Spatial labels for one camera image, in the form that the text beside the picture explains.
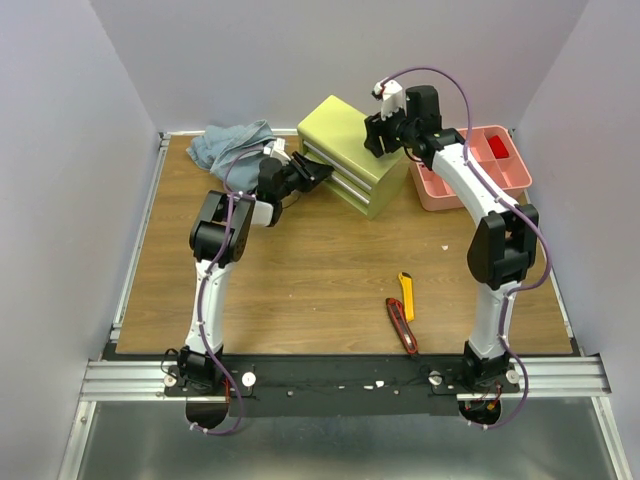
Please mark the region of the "green metal tool chest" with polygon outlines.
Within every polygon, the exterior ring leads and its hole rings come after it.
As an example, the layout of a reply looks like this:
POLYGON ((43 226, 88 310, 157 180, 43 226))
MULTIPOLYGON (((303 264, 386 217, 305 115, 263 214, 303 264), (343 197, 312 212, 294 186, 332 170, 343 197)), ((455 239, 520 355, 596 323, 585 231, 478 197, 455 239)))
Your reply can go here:
POLYGON ((333 167, 327 186, 368 219, 399 194, 409 161, 397 151, 375 157, 364 146, 365 114, 328 96, 297 127, 302 154, 333 167))

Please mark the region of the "yellow utility knife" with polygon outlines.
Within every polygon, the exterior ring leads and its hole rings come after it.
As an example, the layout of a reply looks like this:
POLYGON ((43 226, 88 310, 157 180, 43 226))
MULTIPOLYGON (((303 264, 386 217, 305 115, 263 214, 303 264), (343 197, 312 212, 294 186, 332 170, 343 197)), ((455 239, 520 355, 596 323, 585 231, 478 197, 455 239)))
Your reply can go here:
POLYGON ((413 279, 407 272, 400 272, 398 280, 401 286, 405 318, 408 322, 415 319, 413 279))

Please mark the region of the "red black utility knife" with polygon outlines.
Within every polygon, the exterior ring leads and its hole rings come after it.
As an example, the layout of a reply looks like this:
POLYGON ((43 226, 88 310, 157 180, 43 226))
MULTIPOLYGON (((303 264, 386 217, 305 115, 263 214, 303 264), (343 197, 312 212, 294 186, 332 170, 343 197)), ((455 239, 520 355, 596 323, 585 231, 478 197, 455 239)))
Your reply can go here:
POLYGON ((410 356, 418 355, 418 342, 409 327, 409 322, 405 316, 404 305, 395 298, 386 298, 385 306, 390 322, 405 351, 410 356))

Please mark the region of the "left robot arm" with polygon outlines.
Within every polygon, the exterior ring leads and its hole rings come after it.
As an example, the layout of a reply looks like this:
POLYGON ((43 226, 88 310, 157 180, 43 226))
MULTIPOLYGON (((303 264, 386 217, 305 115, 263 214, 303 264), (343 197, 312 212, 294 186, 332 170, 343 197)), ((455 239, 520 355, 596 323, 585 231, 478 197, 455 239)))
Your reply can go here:
POLYGON ((207 193, 189 236, 196 290, 191 325, 177 354, 179 378, 197 393, 212 394, 229 377, 221 363, 224 302, 250 228, 275 226, 286 197, 314 190, 333 172, 332 166, 298 152, 283 159, 268 156, 261 160, 257 185, 249 191, 226 186, 223 192, 207 193))

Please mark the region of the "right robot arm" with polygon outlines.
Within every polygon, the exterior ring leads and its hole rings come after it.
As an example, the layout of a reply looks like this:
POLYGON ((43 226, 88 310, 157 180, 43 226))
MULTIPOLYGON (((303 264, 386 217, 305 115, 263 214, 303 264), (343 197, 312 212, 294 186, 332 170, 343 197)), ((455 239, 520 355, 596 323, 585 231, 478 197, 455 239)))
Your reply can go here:
POLYGON ((513 304, 535 263, 538 212, 519 205, 480 167, 470 129, 443 127, 434 87, 383 80, 372 94, 381 109, 364 121, 365 148, 375 157, 404 149, 445 181, 474 222, 467 265, 478 285, 476 318, 459 371, 467 389, 483 391, 509 369, 513 304))

